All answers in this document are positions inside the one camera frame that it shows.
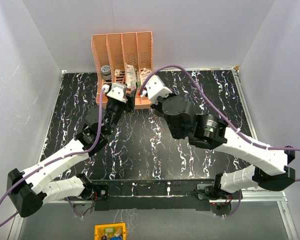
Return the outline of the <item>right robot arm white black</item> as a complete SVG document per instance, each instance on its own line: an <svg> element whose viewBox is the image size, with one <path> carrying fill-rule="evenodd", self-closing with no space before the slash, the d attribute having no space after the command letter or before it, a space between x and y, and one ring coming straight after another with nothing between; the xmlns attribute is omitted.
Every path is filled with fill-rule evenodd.
<svg viewBox="0 0 300 240"><path fill-rule="evenodd" d="M210 200L225 199L251 187L279 192L296 181L296 171L288 166L295 159L293 150L256 147L255 139L244 141L224 120L197 114L192 102L169 90L151 94L149 100L151 108L165 119L174 139L188 139L197 148L226 153L249 163L241 170L217 174L212 185L197 190L199 195Z"/></svg>

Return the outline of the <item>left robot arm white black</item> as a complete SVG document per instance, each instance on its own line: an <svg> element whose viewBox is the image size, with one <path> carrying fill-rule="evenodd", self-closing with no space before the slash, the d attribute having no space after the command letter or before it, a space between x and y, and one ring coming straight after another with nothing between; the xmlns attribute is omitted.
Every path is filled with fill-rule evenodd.
<svg viewBox="0 0 300 240"><path fill-rule="evenodd" d="M82 130L64 147L36 165L24 170L14 168L8 173L7 195L22 218L55 200L68 197L87 200L93 195L94 185L84 173L64 180L56 178L103 150L122 114L135 108L135 90L127 93L116 86L110 90L104 87L101 94L107 98L106 106L91 108Z"/></svg>

